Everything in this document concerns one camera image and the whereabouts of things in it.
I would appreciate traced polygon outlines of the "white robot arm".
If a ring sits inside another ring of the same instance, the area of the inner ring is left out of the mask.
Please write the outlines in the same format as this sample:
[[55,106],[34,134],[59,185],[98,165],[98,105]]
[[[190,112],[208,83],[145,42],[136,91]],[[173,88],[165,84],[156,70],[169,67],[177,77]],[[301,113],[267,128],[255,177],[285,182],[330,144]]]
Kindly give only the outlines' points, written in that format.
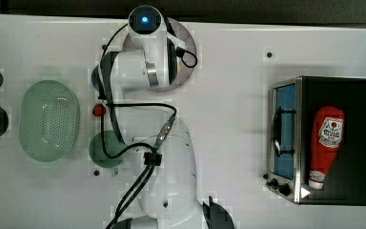
[[111,129],[122,146],[105,156],[116,160],[131,154],[135,176],[106,229],[235,229],[223,206],[196,195],[193,142],[177,109],[129,97],[170,88],[188,65],[185,42],[170,20],[150,5],[133,9],[122,28],[131,47],[105,48],[91,73],[99,105],[107,110],[100,116],[100,128]]

